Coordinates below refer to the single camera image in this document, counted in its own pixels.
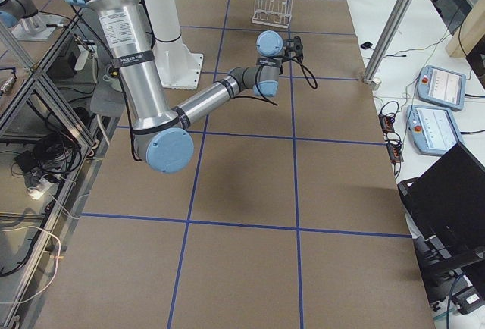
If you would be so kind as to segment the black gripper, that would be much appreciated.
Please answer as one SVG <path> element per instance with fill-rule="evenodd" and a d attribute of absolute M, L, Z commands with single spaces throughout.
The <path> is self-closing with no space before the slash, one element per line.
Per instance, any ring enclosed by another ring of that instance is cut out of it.
<path fill-rule="evenodd" d="M 286 59 L 303 60 L 303 44 L 300 36 L 294 36 L 292 39 L 284 41 L 284 57 Z"/>

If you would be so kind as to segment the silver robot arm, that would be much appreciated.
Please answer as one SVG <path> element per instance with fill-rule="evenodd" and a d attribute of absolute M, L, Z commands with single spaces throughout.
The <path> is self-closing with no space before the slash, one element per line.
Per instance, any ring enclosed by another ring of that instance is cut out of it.
<path fill-rule="evenodd" d="M 39 13 L 32 0 L 1 0 L 1 22 L 12 28 Z"/>
<path fill-rule="evenodd" d="M 282 65 L 302 59 L 299 37 L 272 30 L 256 41 L 254 67 L 237 67 L 181 104 L 170 107 L 165 87 L 194 88 L 203 57 L 184 44 L 174 0 L 65 0 L 93 10 L 119 70 L 133 118 L 133 148 L 152 169 L 174 173 L 188 165 L 194 144 L 188 129 L 200 118 L 250 89 L 263 100 L 277 93 Z"/>

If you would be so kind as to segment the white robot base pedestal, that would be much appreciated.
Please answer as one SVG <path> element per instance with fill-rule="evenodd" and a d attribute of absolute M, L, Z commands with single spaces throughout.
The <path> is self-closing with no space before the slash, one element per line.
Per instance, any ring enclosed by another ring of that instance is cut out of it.
<path fill-rule="evenodd" d="M 170 89 L 196 89 L 204 56 L 185 45 L 175 0 L 144 0 L 155 45 L 152 51 L 162 85 Z"/>

